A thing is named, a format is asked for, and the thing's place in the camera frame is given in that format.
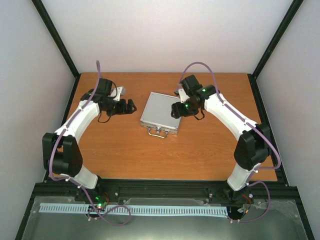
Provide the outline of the aluminium poker case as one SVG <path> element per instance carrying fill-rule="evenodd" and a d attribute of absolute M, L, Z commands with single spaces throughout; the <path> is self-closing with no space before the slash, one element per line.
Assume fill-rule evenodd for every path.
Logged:
<path fill-rule="evenodd" d="M 172 104 L 179 102 L 175 96 L 151 92 L 140 118 L 140 125 L 147 129 L 149 136 L 164 139 L 168 134 L 177 135 L 180 118 L 171 116 Z"/>

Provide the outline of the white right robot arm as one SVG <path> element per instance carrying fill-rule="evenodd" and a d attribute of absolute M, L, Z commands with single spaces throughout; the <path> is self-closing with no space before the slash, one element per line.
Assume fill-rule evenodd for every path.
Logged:
<path fill-rule="evenodd" d="M 202 86 L 194 75 L 180 84 L 177 91 L 180 100 L 172 104 L 171 116 L 179 119 L 208 112 L 230 130 L 237 140 L 233 154 L 236 164 L 227 184 L 234 192 L 242 190 L 270 155 L 270 128 L 246 117 L 214 85 Z"/>

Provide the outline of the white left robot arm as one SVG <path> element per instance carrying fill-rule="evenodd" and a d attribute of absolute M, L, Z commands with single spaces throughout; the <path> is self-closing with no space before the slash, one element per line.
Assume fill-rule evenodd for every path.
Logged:
<path fill-rule="evenodd" d="M 91 122 L 102 113 L 112 117 L 137 110 L 132 99 L 122 98 L 125 92 L 124 86 L 99 78 L 95 88 L 82 95 L 66 122 L 42 138 L 43 164 L 48 175 L 55 181 L 72 181 L 86 188 L 86 195 L 95 202 L 103 198 L 104 188 L 97 184 L 99 177 L 85 167 L 79 142 Z"/>

